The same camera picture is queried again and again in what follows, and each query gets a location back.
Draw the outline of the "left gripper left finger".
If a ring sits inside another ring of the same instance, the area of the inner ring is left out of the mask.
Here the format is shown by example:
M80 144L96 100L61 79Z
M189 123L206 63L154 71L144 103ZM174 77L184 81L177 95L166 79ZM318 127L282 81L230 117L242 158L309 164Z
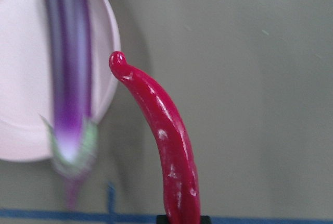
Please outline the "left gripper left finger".
M157 215L156 224L169 224L167 215Z

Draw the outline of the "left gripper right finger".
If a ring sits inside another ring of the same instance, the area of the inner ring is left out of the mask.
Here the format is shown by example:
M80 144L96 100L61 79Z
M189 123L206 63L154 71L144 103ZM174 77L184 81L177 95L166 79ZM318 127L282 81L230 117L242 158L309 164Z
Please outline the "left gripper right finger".
M200 224L211 224L211 218L207 215L200 216Z

